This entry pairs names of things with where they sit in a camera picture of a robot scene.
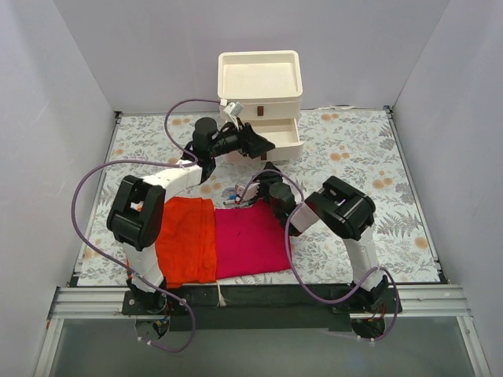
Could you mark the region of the white drawer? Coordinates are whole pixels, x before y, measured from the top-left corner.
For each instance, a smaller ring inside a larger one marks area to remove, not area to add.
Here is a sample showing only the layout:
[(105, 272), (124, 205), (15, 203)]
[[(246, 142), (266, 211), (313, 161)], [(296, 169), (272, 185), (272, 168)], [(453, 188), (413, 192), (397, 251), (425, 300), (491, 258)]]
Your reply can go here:
[(239, 118), (245, 122), (255, 120), (297, 119), (301, 101), (283, 102), (240, 102), (244, 108)]
[(253, 130), (275, 145), (261, 156), (271, 162), (298, 159), (303, 152), (296, 119), (272, 119), (251, 122)]

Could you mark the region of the white top drawer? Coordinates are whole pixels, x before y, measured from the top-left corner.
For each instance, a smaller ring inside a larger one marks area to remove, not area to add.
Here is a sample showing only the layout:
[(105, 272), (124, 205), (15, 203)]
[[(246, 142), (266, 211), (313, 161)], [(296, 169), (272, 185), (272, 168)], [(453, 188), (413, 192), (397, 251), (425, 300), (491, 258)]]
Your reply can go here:
[(245, 122), (255, 120), (297, 119), (301, 101), (283, 102), (240, 102), (244, 108), (239, 118)]

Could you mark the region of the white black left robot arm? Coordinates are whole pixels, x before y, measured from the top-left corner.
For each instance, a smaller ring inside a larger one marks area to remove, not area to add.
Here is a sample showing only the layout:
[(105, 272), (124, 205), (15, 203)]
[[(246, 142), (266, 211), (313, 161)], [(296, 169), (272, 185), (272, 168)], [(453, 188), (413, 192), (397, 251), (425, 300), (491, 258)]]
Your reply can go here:
[(154, 247), (161, 231), (164, 203), (204, 183), (215, 170), (218, 156), (238, 152), (254, 159), (275, 148), (249, 123), (227, 122), (218, 128), (213, 118), (203, 117), (196, 121), (192, 140), (173, 167), (149, 177), (127, 175), (122, 179), (108, 214), (107, 229), (124, 245), (128, 265), (133, 269), (127, 286), (144, 311), (157, 314), (167, 306), (167, 295), (162, 291), (167, 283)]

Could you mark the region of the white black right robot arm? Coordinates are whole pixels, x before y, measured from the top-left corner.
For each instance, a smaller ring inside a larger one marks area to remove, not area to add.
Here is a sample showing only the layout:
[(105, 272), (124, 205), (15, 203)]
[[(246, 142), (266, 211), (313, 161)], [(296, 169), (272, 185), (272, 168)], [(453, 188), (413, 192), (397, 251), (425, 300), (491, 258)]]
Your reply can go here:
[(272, 209), (284, 229), (287, 258), (291, 262), (290, 239), (323, 222), (338, 236), (349, 256), (352, 281), (340, 297), (323, 298), (300, 278), (294, 266), (291, 270), (303, 290), (315, 300), (344, 309), (373, 312), (383, 309), (384, 294), (391, 279), (380, 266), (373, 240), (375, 203), (365, 193), (341, 179), (331, 176), (321, 188), (296, 202), (292, 193), (293, 180), (287, 178), (272, 163), (257, 174), (252, 182), (258, 185), (256, 196)]

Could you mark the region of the magenta cloth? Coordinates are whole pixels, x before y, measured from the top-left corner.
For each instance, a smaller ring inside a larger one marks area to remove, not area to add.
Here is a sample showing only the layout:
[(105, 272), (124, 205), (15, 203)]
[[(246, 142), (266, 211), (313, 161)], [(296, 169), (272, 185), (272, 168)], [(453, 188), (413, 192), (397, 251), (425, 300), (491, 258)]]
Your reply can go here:
[(217, 209), (215, 241), (218, 280), (290, 268), (284, 229), (263, 201), (245, 208)]

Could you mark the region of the white drawer cabinet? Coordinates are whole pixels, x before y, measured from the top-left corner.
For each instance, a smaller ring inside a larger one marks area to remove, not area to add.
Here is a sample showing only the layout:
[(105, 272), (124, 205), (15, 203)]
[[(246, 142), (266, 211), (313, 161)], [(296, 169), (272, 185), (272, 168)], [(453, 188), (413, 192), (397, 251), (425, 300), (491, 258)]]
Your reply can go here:
[(294, 50), (221, 53), (218, 98), (238, 102), (301, 101), (299, 55)]

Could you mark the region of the orange cloth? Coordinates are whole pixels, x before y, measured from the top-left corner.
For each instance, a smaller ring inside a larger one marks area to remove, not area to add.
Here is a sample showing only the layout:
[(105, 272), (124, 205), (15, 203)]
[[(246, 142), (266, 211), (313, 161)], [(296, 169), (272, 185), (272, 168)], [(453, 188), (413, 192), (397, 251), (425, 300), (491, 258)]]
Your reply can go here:
[(174, 197), (163, 205), (160, 233), (142, 252), (130, 250), (128, 262), (138, 272), (133, 284), (147, 291), (166, 283), (211, 284), (216, 281), (215, 208), (210, 199)]

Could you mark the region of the aluminium frame rail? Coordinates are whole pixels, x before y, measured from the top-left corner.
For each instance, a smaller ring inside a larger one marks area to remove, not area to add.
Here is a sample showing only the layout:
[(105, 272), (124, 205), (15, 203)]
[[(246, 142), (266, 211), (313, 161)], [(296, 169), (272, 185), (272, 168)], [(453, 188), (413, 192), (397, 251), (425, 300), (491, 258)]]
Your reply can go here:
[[(225, 285), (222, 293), (227, 309), (286, 308), (319, 306), (297, 285)], [(404, 317), (467, 317), (472, 314), (461, 286), (456, 284), (400, 285), (400, 313)], [(185, 287), (177, 291), (193, 309), (217, 307), (213, 285)], [(147, 317), (125, 287), (59, 288), (50, 307), (49, 318)]]

